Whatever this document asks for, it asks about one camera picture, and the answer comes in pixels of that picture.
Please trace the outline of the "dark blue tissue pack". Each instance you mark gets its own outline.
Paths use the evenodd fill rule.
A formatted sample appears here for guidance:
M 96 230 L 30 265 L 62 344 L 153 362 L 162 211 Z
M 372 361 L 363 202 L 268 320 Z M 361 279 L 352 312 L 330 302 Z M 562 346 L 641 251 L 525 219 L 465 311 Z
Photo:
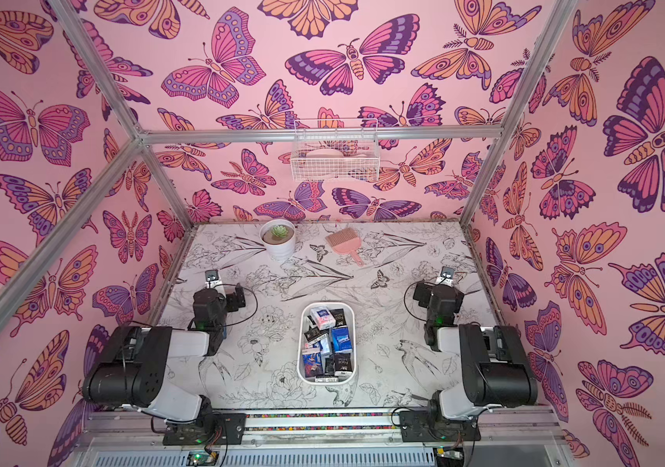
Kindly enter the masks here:
M 324 365 L 320 350 L 307 348 L 301 354 L 303 362 L 303 375 L 306 379 L 315 379 L 324 375 Z

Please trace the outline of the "pink blue floral tissue pack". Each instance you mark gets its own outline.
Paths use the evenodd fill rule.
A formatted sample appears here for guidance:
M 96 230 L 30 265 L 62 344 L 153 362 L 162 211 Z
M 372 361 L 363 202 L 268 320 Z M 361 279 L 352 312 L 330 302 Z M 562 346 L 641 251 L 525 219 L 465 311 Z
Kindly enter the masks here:
M 320 331 L 336 327 L 336 317 L 327 307 L 311 307 L 309 317 Z

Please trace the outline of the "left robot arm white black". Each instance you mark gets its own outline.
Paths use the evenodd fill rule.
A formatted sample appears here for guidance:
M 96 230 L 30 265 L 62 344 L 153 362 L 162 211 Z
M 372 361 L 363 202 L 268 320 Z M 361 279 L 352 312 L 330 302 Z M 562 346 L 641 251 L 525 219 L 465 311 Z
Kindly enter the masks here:
M 212 357 L 227 336 L 231 313 L 247 305 L 250 289 L 218 283 L 218 272 L 206 272 L 206 285 L 194 293 L 194 317 L 186 329 L 170 326 L 120 326 L 114 330 L 83 381 L 81 393 L 90 404 L 136 411 L 174 424 L 205 425 L 213 409 L 205 395 L 171 383 L 168 365 L 179 358 Z

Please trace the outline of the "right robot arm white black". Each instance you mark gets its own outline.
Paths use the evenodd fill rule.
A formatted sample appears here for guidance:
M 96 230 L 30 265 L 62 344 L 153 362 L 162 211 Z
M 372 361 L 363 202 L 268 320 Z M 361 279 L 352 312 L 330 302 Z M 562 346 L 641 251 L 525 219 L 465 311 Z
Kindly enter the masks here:
M 458 383 L 428 400 L 431 428 L 476 422 L 485 412 L 533 406 L 538 400 L 537 379 L 517 330 L 456 322 L 466 294 L 454 287 L 453 274 L 445 268 L 438 281 L 416 281 L 404 293 L 404 305 L 416 302 L 426 311 L 421 322 L 427 348 L 447 354 L 449 367 L 460 372 Z

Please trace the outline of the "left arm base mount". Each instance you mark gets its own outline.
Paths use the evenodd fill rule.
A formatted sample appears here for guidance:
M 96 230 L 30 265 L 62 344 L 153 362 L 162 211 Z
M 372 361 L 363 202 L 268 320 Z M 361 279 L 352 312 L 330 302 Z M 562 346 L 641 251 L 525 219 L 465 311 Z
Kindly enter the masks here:
M 162 443 L 180 447 L 240 445 L 246 421 L 245 413 L 212 413 L 191 423 L 167 422 Z

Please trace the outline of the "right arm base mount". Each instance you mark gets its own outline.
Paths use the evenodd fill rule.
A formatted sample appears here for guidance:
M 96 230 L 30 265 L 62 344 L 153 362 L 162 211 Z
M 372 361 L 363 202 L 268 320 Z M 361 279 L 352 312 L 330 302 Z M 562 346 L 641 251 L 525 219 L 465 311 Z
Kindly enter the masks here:
M 480 441 L 482 434 L 472 420 L 444 420 L 426 410 L 402 408 L 393 412 L 392 422 L 406 443 L 457 443 Z

